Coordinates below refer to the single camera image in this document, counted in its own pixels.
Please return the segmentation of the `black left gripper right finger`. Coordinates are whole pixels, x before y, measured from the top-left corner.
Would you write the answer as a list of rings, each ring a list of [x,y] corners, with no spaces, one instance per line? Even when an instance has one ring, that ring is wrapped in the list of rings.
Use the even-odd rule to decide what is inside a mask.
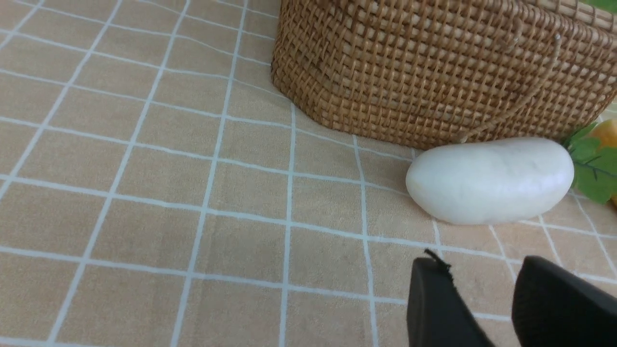
[[[523,347],[614,347],[617,300],[538,255],[523,259],[511,320]]]

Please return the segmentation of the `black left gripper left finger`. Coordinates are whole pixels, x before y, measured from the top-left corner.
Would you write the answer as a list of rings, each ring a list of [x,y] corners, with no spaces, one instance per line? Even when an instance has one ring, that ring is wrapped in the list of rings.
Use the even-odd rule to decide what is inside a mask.
[[[451,265],[434,251],[412,264],[407,306],[410,347],[493,347],[461,298]]]

